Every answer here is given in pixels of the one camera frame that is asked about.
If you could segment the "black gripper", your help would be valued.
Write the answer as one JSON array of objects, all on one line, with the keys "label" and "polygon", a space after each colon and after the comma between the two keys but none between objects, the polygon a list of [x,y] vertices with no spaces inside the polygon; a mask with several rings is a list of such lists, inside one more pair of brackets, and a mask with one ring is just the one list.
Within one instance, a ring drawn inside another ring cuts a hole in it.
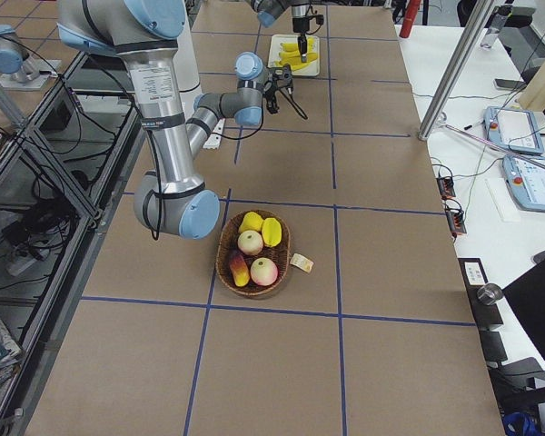
[{"label": "black gripper", "polygon": [[263,97],[266,98],[266,108],[269,114],[277,113],[279,106],[275,96],[277,79],[274,75],[270,75],[268,80],[263,84]]},{"label": "black gripper", "polygon": [[297,37],[297,45],[299,53],[301,54],[301,61],[307,62],[308,54],[308,39],[306,33],[309,31],[309,5],[298,4],[292,6],[292,30],[299,34]]}]

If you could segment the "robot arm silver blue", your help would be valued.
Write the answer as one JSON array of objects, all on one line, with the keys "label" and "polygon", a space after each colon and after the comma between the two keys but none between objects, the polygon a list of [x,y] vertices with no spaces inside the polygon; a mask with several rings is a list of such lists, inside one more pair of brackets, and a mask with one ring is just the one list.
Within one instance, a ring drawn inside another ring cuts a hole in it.
[{"label": "robot arm silver blue", "polygon": [[[298,34],[302,56],[307,54],[310,30],[308,1],[246,1],[259,22],[272,26],[286,11],[292,12],[292,30]],[[185,31],[184,1],[57,1],[60,40],[75,50],[94,55],[118,56],[124,62],[140,103],[171,99],[180,89],[174,57]],[[0,72],[17,74],[30,57],[9,25],[0,26]],[[252,53],[237,57],[239,89],[258,91],[269,81],[262,60]]]},{"label": "robot arm silver blue", "polygon": [[260,124],[269,69],[257,54],[239,54],[236,91],[198,96],[187,117],[174,64],[186,27],[183,2],[60,1],[57,7],[60,39],[85,53],[120,58],[133,84],[155,165],[135,194],[138,221],[154,234],[207,236],[217,224],[220,204],[193,160],[222,119]]}]

